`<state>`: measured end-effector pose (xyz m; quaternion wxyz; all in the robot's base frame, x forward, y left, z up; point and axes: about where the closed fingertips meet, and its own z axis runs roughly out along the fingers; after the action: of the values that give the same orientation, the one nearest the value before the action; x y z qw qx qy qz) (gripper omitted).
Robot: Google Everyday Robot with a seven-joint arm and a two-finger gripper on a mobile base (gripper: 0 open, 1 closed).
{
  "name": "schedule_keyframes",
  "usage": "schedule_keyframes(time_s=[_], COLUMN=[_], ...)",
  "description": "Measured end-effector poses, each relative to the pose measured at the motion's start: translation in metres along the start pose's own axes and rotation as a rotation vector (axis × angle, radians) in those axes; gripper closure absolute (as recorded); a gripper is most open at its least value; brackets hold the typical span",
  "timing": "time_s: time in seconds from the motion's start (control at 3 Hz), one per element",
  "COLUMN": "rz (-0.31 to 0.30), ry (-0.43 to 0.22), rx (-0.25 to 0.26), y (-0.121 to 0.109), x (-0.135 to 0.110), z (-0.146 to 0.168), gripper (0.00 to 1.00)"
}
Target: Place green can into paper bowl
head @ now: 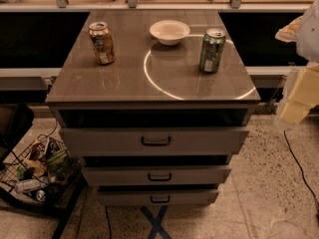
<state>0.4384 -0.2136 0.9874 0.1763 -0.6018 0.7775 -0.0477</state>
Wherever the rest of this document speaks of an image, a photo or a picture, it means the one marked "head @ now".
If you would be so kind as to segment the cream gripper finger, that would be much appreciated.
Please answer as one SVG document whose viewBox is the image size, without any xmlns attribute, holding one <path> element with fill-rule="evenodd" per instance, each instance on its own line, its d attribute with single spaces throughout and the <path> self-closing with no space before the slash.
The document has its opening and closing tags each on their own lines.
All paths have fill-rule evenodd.
<svg viewBox="0 0 319 239">
<path fill-rule="evenodd" d="M 293 72 L 287 78 L 285 91 L 279 104 L 279 119 L 288 124 L 299 124 L 319 105 L 319 64 L 308 64 L 299 72 Z"/>
</svg>

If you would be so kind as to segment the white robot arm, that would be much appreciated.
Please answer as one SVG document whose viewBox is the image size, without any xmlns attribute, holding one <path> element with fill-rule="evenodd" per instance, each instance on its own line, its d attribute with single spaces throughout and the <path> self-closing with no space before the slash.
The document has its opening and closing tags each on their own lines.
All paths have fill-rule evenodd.
<svg viewBox="0 0 319 239">
<path fill-rule="evenodd" d="M 308 64 L 301 70 L 293 70 L 285 83 L 285 94 L 279 103 L 279 119 L 288 124 L 299 124 L 319 105 L 319 0 L 304 14 L 279 29 L 275 35 L 279 41 L 296 43 L 296 53 Z"/>
</svg>

